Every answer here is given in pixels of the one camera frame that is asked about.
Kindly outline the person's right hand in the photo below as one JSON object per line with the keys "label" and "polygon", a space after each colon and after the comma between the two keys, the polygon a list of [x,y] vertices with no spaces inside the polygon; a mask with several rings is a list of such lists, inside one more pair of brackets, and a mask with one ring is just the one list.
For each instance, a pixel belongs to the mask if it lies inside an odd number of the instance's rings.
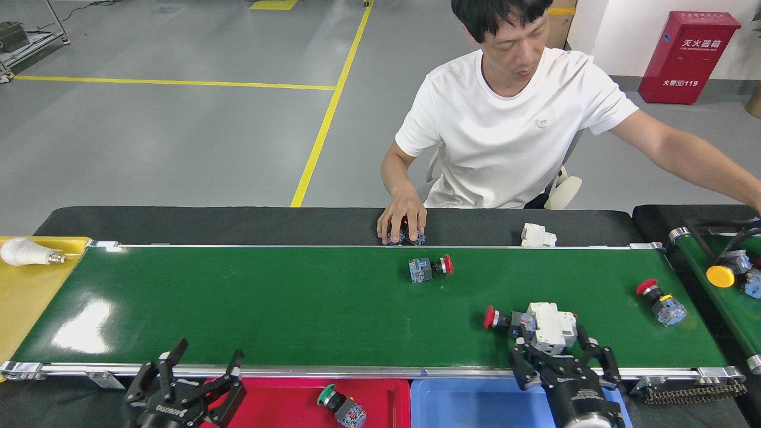
{"label": "person's right hand", "polygon": [[410,184],[400,184],[391,190],[391,203],[384,209],[377,221],[377,235],[383,246],[401,241],[402,220],[407,221],[405,236],[418,241],[426,227],[427,209],[419,198],[416,188]]}

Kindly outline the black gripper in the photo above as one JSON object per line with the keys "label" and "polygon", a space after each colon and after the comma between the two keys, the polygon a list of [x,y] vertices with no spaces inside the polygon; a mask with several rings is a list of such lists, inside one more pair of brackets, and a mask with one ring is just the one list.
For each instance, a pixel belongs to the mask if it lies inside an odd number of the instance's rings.
{"label": "black gripper", "polygon": [[[524,338],[517,338],[511,349],[511,366],[518,387],[525,392],[541,385],[556,427],[625,427],[621,406],[603,393],[603,387],[620,386],[614,352],[590,338],[583,325],[577,325],[577,333],[584,351],[581,360],[570,355],[549,357]],[[603,387],[598,374],[587,365],[593,358],[603,369]]]}
{"label": "black gripper", "polygon": [[196,381],[175,381],[173,368],[188,348],[185,338],[155,361],[144,363],[133,379],[125,403],[140,407],[135,427],[199,427],[204,421],[229,426],[246,396],[240,377],[244,352],[236,350],[223,376],[203,385],[201,399],[190,401],[201,387]]}

